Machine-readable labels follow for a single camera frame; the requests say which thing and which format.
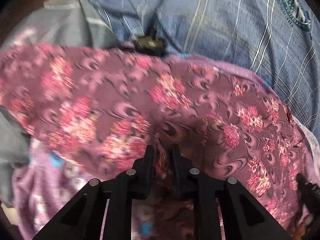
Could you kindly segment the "blue plaid quilt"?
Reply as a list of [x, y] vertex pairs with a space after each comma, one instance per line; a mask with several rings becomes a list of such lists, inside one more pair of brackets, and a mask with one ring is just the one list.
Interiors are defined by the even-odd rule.
[[319, 20], [305, 0], [88, 0], [121, 42], [151, 28], [168, 53], [249, 69], [319, 136]]

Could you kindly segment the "small black clip object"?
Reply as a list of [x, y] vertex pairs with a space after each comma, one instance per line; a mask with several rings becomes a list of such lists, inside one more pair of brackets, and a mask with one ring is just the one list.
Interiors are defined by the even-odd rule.
[[146, 35], [140, 36], [133, 41], [136, 52], [160, 57], [165, 52], [165, 40], [157, 37], [157, 29], [152, 27]]

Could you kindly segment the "grey star patterned pillow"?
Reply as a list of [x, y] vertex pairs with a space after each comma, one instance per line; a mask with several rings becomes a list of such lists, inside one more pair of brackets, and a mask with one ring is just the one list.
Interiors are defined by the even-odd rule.
[[[46, 4], [22, 20], [1, 45], [1, 96], [11, 72], [41, 70], [63, 54], [64, 46], [107, 49], [117, 44], [112, 28], [88, 0]], [[1, 107], [1, 203], [7, 207], [13, 206], [13, 172], [28, 163], [29, 141], [18, 121]]]

